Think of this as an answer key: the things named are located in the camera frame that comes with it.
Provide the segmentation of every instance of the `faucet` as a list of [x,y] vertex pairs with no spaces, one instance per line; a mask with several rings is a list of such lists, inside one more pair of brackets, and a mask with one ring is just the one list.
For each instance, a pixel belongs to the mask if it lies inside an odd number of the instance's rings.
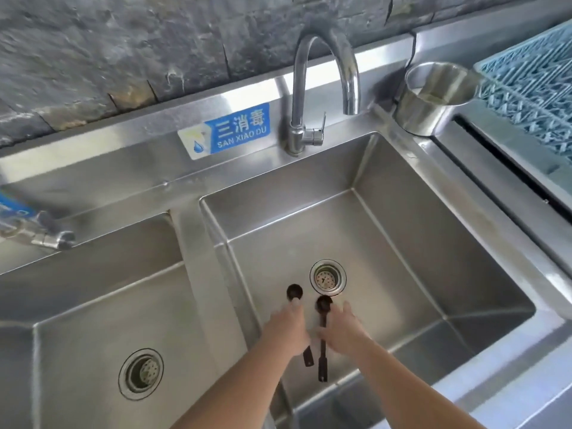
[[304,93],[306,89],[306,69],[312,43],[320,38],[332,51],[338,63],[343,94],[344,114],[358,114],[360,88],[358,63],[348,38],[336,26],[327,22],[314,22],[303,28],[298,40],[294,58],[294,87],[292,91],[292,120],[288,132],[288,151],[297,155],[306,144],[321,146],[324,143],[325,116],[321,129],[306,129],[302,122],[304,113]]
[[46,211],[39,212],[0,193],[0,237],[60,251],[71,248],[75,235],[61,230]]

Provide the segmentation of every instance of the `sink drain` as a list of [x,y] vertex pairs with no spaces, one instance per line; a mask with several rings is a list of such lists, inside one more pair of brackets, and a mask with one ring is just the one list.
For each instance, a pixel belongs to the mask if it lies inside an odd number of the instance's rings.
[[163,377],[163,359],[153,349],[140,349],[125,360],[119,371],[119,391],[129,400],[149,396]]
[[323,259],[312,266],[310,283],[317,293],[335,296],[346,287],[346,271],[338,262]]

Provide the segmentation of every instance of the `stainless steel sink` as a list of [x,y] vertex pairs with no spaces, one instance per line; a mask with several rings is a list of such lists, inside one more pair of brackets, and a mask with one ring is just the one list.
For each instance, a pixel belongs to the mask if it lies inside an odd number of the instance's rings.
[[[323,259],[347,276],[334,301],[350,301],[372,337],[431,384],[535,311],[378,134],[207,195],[201,208],[248,346],[292,283],[304,290],[308,326],[318,324],[310,271]],[[271,406],[278,426],[366,428],[383,418],[356,368],[332,352],[328,362],[326,384],[301,357],[290,363]]]
[[2,427],[168,428],[217,376],[167,214],[0,282]]

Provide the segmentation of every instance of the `hand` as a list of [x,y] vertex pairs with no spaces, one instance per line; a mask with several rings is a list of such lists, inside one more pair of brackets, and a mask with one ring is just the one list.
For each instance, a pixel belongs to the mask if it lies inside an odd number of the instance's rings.
[[282,352],[289,358],[301,354],[310,345],[304,308],[298,298],[294,298],[282,310],[272,314],[262,329],[262,340],[283,346]]
[[329,347],[347,356],[352,356],[361,340],[371,340],[347,301],[343,311],[336,304],[330,305],[326,327],[318,327],[317,332]]

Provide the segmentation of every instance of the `stainless steel cup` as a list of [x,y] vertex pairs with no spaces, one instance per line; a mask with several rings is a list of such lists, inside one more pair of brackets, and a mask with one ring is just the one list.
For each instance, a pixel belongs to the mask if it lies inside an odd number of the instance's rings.
[[394,117],[416,136],[439,134],[459,107],[475,97],[481,76],[446,62],[427,62],[405,73],[405,87]]

